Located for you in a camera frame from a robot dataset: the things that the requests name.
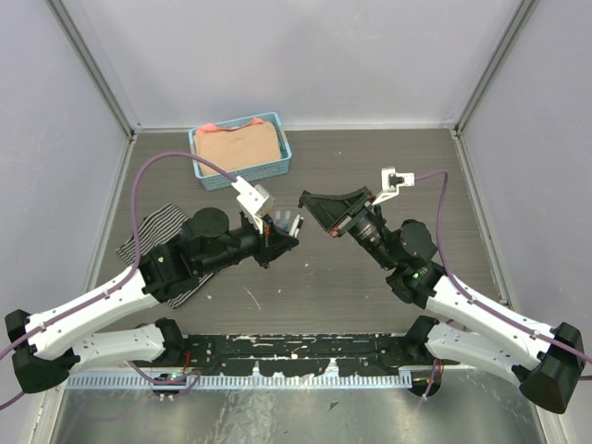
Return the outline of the white pen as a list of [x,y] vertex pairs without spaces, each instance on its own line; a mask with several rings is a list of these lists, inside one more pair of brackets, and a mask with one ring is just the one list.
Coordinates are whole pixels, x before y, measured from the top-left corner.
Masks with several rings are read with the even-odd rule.
[[294,237],[295,231],[296,231],[296,229],[298,227],[298,223],[299,223],[298,220],[294,220],[294,222],[292,223],[292,226],[291,226],[290,232],[289,232],[289,234],[290,234],[291,237]]

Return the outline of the cyan gel pen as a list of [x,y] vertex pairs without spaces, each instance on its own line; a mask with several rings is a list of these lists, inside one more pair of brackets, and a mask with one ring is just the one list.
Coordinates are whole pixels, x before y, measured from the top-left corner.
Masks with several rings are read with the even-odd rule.
[[289,230],[289,228],[290,228],[290,210],[286,211],[286,213],[285,213],[284,220],[283,220],[283,228],[285,230]]

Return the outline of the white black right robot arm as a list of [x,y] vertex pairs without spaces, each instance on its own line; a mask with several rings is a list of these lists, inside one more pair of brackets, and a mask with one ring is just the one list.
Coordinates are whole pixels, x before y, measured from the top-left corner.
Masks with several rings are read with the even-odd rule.
[[341,195],[304,191],[299,198],[332,238],[352,236],[388,271],[386,282],[401,301],[463,325],[458,330],[419,317],[406,334],[414,363],[471,365],[517,386],[538,407],[565,413],[586,366],[580,330],[538,322],[462,283],[434,262],[438,247],[425,223],[407,219],[392,230],[380,203],[366,187]]

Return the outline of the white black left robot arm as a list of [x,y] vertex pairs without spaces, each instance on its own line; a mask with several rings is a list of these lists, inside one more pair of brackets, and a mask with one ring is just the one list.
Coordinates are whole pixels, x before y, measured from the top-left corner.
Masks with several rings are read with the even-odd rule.
[[5,317],[14,343],[12,365],[21,390],[43,392],[88,367],[150,362],[173,367],[185,358],[185,339],[172,319],[104,333],[118,319],[199,289],[208,277],[247,258],[261,267],[298,246],[302,218],[258,228],[243,216],[208,207],[183,222],[178,234],[144,253],[138,266],[79,298],[40,314],[16,310]]

